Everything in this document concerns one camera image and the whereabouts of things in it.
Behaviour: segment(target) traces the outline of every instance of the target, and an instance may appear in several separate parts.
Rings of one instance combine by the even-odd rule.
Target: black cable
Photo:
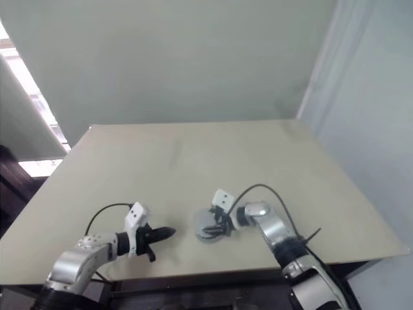
[[[243,192],[238,196],[238,198],[235,199],[235,201],[234,201],[234,203],[232,204],[231,208],[228,210],[228,215],[231,214],[232,210],[234,210],[235,206],[236,206],[237,203],[241,200],[241,198],[242,198],[243,196],[245,196],[245,195],[246,195],[249,191],[251,191],[252,189],[255,189],[256,187],[264,187],[264,188],[268,189],[269,191],[271,191],[274,195],[277,196],[279,202],[281,203],[281,205],[282,205],[283,208],[284,208],[285,214],[288,216],[288,220],[290,221],[291,226],[292,226],[295,234],[296,234],[297,236],[299,236],[299,233],[298,233],[296,224],[295,224],[294,221],[292,220],[291,214],[290,214],[290,212],[288,211],[287,206],[285,205],[284,200],[281,198],[281,196],[280,196],[273,188],[269,187],[269,186],[266,185],[266,184],[262,184],[262,183],[254,184],[254,185],[251,185],[249,188],[247,188],[245,191],[243,191]]]
[[[113,203],[111,205],[107,205],[106,207],[103,207],[102,209],[100,209],[99,211],[96,212],[95,215],[93,215],[93,218],[90,220],[88,227],[86,228],[85,231],[85,236],[87,236],[89,234],[89,230],[90,230],[90,226],[92,226],[93,221],[95,220],[96,216],[98,216],[99,214],[101,214],[104,210],[111,208],[111,207],[115,207],[117,205],[127,205],[128,207],[130,207],[131,205],[133,205],[133,203],[125,203],[125,202],[119,202],[119,203]]]
[[[104,281],[104,280],[100,280],[100,279],[90,279],[90,281],[95,282],[95,283],[111,284],[110,281]]]
[[[120,203],[113,203],[111,205],[107,205],[106,207],[103,207],[102,209],[100,209],[99,211],[96,212],[96,214],[93,216],[93,218],[90,220],[88,227],[86,228],[85,231],[85,236],[87,236],[89,234],[89,230],[90,230],[90,226],[92,226],[93,221],[95,220],[96,216],[98,216],[99,214],[101,214],[104,210],[111,208],[111,207],[115,207],[118,205],[127,205],[128,207],[131,207],[133,205],[133,203],[125,203],[125,202],[120,202]],[[106,284],[110,284],[110,281],[108,279],[106,279],[103,275],[101,275],[100,273],[98,273],[97,271],[95,272],[95,274],[100,277],[100,279],[102,279],[102,281],[104,281]]]
[[[307,245],[307,243],[321,230],[321,228],[317,229],[314,233],[312,233],[307,239],[304,239],[304,237],[302,237],[302,235],[300,235],[298,233],[296,224],[294,223],[294,220],[291,217],[290,212],[288,211],[287,206],[285,205],[285,202],[283,201],[283,199],[281,198],[281,196],[271,187],[269,187],[266,184],[262,184],[262,183],[258,183],[258,184],[254,184],[251,185],[249,188],[247,188],[245,191],[243,191],[238,197],[237,199],[234,201],[234,203],[232,204],[231,208],[228,211],[228,216],[230,215],[230,213],[232,212],[232,210],[235,208],[235,206],[237,205],[237,203],[241,200],[241,198],[243,196],[245,196],[249,191],[251,191],[252,189],[255,189],[256,187],[264,187],[266,189],[268,189],[270,192],[272,192],[274,195],[277,196],[279,202],[281,203],[281,205],[284,208],[285,214],[288,217],[288,220],[291,223],[291,226],[295,232],[295,234],[297,235],[297,237],[299,239],[301,239],[301,241],[303,242],[306,250],[312,255],[314,256],[314,258],[319,262],[319,264],[322,266],[322,268],[324,268],[324,270],[326,271],[326,273],[329,275],[329,277],[331,277],[331,280],[338,286],[338,288],[340,289],[340,291],[343,293],[343,296],[345,298],[345,300],[347,301],[348,305],[350,306],[351,309],[357,309],[357,306],[355,305],[352,297],[347,293],[347,291],[344,289],[343,285],[341,284],[340,279],[332,272],[332,270],[330,269],[329,266],[327,266],[320,257],[318,257]]]

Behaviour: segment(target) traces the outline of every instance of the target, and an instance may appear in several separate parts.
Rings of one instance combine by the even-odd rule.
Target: white wall
[[[413,248],[413,2],[349,2],[343,39],[327,42],[340,48],[327,47],[301,119]],[[413,256],[350,283],[365,310],[413,309]]]
[[[62,158],[62,144],[0,55],[0,144],[21,161]]]
[[[290,118],[333,0],[2,0],[66,138],[93,123]]]

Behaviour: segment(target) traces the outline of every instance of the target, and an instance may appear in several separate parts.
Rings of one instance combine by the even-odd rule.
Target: beige tabletop
[[[82,237],[105,205],[139,201],[153,227],[176,234],[155,243],[157,256],[120,257],[100,268],[112,280],[277,267],[259,231],[244,228],[201,243],[194,213],[218,188],[238,195],[253,183],[273,186],[309,246],[327,263],[408,254],[367,199],[296,120],[161,125],[94,125],[47,179],[0,240],[0,283],[44,282],[56,258]],[[244,201],[266,200],[264,189]],[[123,230],[127,207],[102,213],[93,232]]]

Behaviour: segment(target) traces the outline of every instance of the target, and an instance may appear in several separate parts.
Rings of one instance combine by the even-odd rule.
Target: silver robot arm segment
[[[64,252],[57,259],[45,287],[55,291],[82,294],[97,269],[117,258],[119,245],[117,235],[116,233],[93,234],[81,238],[73,249]]]

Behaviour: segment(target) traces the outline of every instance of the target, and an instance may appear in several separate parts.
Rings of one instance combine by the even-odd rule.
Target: window
[[[6,59],[12,72],[20,82],[23,89],[30,96],[34,107],[39,111],[45,123],[52,129],[56,138],[62,144],[67,152],[70,151],[70,145],[67,143],[65,135],[60,129],[50,107],[37,87],[32,75],[27,69],[25,62],[21,59],[19,52],[9,38],[5,28],[0,22],[0,54]],[[31,176],[49,176],[56,169],[62,160],[42,160],[42,161],[22,161],[20,166],[24,168]]]

